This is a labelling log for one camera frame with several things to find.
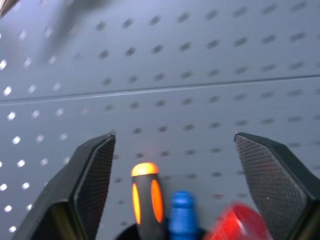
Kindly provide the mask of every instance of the gray pegboard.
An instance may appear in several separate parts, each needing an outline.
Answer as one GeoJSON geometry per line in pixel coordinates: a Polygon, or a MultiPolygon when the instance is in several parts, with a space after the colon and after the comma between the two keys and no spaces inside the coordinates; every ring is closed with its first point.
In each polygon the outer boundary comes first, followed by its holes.
{"type": "Polygon", "coordinates": [[[144,161],[158,164],[167,202],[194,192],[204,228],[230,201],[253,205],[236,131],[287,144],[320,177],[318,2],[78,4],[22,1],[0,20],[2,240],[75,148],[110,131],[98,240],[134,223],[130,171],[144,161]],[[59,21],[76,27],[63,35],[59,21]]]}

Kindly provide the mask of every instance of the orange and black screwdriver handle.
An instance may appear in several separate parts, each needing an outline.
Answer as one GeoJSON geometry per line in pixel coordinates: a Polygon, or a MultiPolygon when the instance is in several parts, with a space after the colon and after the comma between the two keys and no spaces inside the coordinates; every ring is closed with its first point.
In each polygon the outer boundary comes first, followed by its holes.
{"type": "Polygon", "coordinates": [[[164,202],[158,167],[152,162],[136,165],[131,172],[132,202],[141,240],[164,240],[164,202]]]}

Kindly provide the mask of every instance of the screwdriver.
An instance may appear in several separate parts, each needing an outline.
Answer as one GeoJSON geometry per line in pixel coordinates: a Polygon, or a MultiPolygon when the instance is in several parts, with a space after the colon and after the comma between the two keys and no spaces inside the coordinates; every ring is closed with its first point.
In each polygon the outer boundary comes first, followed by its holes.
{"type": "Polygon", "coordinates": [[[152,162],[131,171],[132,203],[140,240],[164,240],[164,202],[158,167],[152,162]]]}

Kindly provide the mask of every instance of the pegboard hole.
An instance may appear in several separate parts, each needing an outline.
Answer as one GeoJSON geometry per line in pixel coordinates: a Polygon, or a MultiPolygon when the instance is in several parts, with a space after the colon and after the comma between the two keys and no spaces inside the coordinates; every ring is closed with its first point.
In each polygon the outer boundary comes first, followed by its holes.
{"type": "Polygon", "coordinates": [[[40,111],[39,110],[34,110],[31,114],[33,119],[36,119],[37,117],[39,117],[40,115],[40,111]]]}
{"type": "Polygon", "coordinates": [[[26,190],[26,189],[28,189],[30,187],[30,183],[28,183],[28,182],[25,182],[24,184],[22,184],[22,189],[23,190],[26,190]]]}
{"type": "Polygon", "coordinates": [[[3,183],[0,185],[0,191],[5,191],[8,188],[7,184],[3,183]]]}
{"type": "Polygon", "coordinates": [[[59,137],[59,139],[60,139],[60,141],[64,141],[64,140],[66,140],[68,138],[68,134],[67,133],[62,133],[61,135],[60,135],[60,137],[59,137]]]}
{"type": "Polygon", "coordinates": [[[33,94],[34,91],[37,89],[37,86],[32,84],[29,88],[28,88],[28,93],[29,94],[33,94]]]}
{"type": "Polygon", "coordinates": [[[10,212],[11,210],[12,210],[12,206],[10,206],[10,205],[7,205],[7,206],[4,208],[4,211],[5,211],[6,213],[10,212]]]}
{"type": "Polygon", "coordinates": [[[25,68],[28,68],[31,65],[31,63],[32,63],[32,59],[30,57],[27,57],[23,62],[23,66],[25,68]]]}
{"type": "Polygon", "coordinates": [[[16,230],[17,230],[16,226],[12,226],[12,227],[9,228],[9,232],[10,233],[14,233],[16,230]]]}
{"type": "Polygon", "coordinates": [[[7,61],[6,60],[1,60],[0,61],[0,71],[5,69],[5,67],[7,66],[7,61]]]}
{"type": "Polygon", "coordinates": [[[3,90],[3,95],[8,96],[11,93],[11,91],[12,91],[12,88],[10,86],[7,86],[5,90],[3,90]]]}
{"type": "Polygon", "coordinates": [[[16,165],[18,166],[18,168],[22,168],[24,165],[26,164],[25,160],[20,160],[16,163],[16,165]]]}
{"type": "Polygon", "coordinates": [[[10,112],[6,118],[11,121],[16,117],[16,113],[14,111],[10,112]]]}
{"type": "Polygon", "coordinates": [[[44,139],[45,139],[45,136],[40,134],[39,136],[36,137],[35,140],[36,140],[37,143],[41,143],[44,139]]]}
{"type": "Polygon", "coordinates": [[[41,161],[40,161],[40,165],[41,166],[45,166],[45,165],[47,165],[48,164],[48,159],[46,159],[46,158],[44,158],[44,159],[42,159],[41,161]]]}
{"type": "Polygon", "coordinates": [[[26,206],[26,209],[30,211],[32,209],[32,204],[29,204],[28,206],[26,206]]]}
{"type": "Polygon", "coordinates": [[[12,140],[12,143],[13,143],[13,144],[18,144],[18,143],[20,143],[20,141],[21,141],[21,138],[20,138],[19,136],[16,136],[16,137],[12,140]]]}
{"type": "Polygon", "coordinates": [[[56,82],[53,87],[52,87],[52,90],[53,91],[58,91],[59,89],[61,88],[61,83],[60,82],[56,82]]]}
{"type": "Polygon", "coordinates": [[[223,199],[225,196],[222,194],[222,193],[216,193],[216,194],[213,194],[212,197],[216,200],[221,200],[223,199]]]}

